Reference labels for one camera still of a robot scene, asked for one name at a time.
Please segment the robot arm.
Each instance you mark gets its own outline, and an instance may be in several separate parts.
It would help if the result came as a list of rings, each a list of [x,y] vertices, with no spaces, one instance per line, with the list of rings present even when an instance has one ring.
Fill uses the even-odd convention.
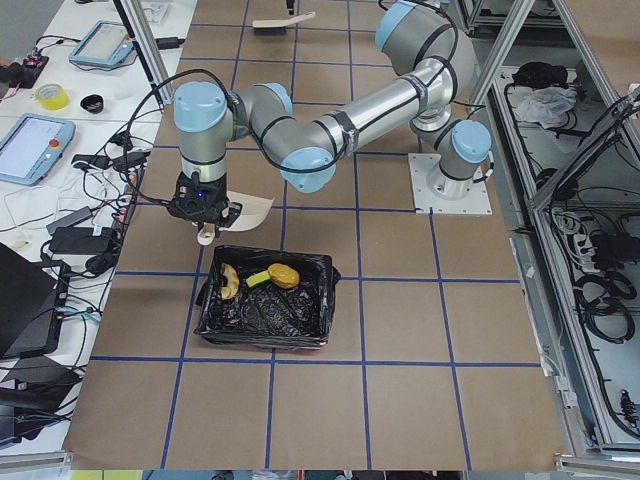
[[[227,194],[230,142],[251,138],[291,186],[313,193],[332,179],[342,158],[401,125],[439,154],[430,189],[445,199],[460,197],[492,146],[482,123],[452,110],[476,64],[469,38],[442,8],[397,1],[382,17],[375,43],[395,79],[307,124],[294,117],[292,101],[277,83],[232,92],[205,72],[201,81],[180,85],[173,105],[181,172],[167,211],[206,238],[239,218],[242,205]]]

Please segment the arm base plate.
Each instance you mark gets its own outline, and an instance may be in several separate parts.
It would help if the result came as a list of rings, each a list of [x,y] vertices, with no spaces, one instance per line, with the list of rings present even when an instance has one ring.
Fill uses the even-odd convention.
[[[410,153],[414,209],[417,213],[490,216],[493,211],[484,172],[478,166],[472,179],[451,180],[440,171],[439,154]]]

